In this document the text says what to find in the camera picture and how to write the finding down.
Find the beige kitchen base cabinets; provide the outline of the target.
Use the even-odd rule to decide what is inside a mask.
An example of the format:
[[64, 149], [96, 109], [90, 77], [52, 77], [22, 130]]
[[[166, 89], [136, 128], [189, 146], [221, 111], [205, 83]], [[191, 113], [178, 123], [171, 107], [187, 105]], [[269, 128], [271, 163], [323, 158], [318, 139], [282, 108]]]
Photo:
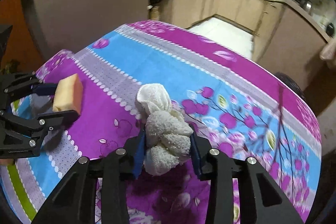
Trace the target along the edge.
[[212, 16], [253, 35], [252, 60], [307, 88], [321, 71], [326, 32], [293, 0], [164, 0], [160, 19], [189, 28]]

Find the floral striped tablecloth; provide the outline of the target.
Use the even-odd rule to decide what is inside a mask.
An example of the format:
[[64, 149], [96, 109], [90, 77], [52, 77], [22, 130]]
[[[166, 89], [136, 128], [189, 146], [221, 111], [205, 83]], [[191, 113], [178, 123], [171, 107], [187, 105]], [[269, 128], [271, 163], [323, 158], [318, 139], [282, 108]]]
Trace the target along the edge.
[[37, 70], [56, 83], [78, 75], [81, 116], [46, 136], [39, 157], [1, 167], [5, 204], [30, 223], [82, 156], [99, 159], [137, 135], [138, 91], [159, 83], [198, 135], [235, 159], [253, 156], [307, 220], [321, 169], [321, 135], [310, 107], [283, 80], [203, 36], [152, 20], [124, 24], [81, 51], [61, 50]]

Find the yellow sponge block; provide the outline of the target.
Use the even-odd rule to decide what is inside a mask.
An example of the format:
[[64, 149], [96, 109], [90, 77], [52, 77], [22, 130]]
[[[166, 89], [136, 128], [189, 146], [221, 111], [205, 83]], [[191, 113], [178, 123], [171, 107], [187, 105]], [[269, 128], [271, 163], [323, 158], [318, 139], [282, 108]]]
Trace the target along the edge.
[[83, 96], [83, 85], [77, 73], [68, 76], [58, 82], [54, 101], [53, 112], [74, 110], [81, 114], [81, 102]]

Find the white knotted cloth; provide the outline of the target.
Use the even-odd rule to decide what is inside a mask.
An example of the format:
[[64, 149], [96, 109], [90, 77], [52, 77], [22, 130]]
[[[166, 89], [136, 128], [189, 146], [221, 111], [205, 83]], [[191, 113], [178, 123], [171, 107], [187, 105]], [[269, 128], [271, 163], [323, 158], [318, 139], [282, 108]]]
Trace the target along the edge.
[[142, 85], [135, 99], [146, 114], [146, 154], [144, 168], [152, 176], [161, 176], [190, 158], [193, 129], [161, 84]]

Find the blue plastic garbage bag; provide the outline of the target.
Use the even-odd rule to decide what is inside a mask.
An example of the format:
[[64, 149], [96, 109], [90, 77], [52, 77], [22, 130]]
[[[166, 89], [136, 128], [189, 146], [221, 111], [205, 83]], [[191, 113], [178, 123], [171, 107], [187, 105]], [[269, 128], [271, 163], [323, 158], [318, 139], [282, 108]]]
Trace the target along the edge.
[[304, 102], [306, 102], [305, 94], [301, 90], [301, 88], [298, 86], [298, 84], [291, 79], [288, 75], [281, 72], [276, 72], [274, 74], [280, 81], [282, 81], [288, 88], [290, 88], [292, 91], [295, 92]]

